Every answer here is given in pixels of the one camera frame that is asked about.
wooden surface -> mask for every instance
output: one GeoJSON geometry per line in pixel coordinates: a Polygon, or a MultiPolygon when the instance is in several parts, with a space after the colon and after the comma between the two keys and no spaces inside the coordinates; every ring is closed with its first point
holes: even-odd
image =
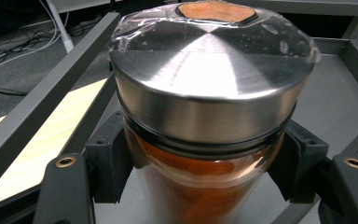
{"type": "Polygon", "coordinates": [[[0,178],[0,201],[41,182],[105,79],[69,92],[0,178]]]}

metal lid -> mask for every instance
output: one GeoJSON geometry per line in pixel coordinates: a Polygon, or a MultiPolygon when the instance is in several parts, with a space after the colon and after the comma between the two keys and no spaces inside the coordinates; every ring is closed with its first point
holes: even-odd
{"type": "Polygon", "coordinates": [[[254,139],[283,123],[317,61],[313,41],[265,9],[232,22],[189,19],[179,6],[131,14],[113,33],[127,115],[154,133],[206,144],[254,139]]]}

jar contents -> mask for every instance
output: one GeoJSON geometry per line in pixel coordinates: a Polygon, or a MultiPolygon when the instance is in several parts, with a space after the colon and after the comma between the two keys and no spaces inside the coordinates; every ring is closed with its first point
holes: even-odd
{"type": "Polygon", "coordinates": [[[173,155],[136,136],[150,162],[141,183],[160,223],[233,223],[241,201],[275,157],[282,138],[254,154],[225,161],[173,155]]]}

stainless steel lid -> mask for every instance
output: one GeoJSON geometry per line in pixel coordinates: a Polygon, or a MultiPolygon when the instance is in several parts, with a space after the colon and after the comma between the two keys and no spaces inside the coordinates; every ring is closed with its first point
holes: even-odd
{"type": "Polygon", "coordinates": [[[178,5],[122,19],[110,57],[125,113],[151,132],[231,144],[291,114],[318,58],[313,41],[265,9],[240,22],[197,20],[178,5]]]}

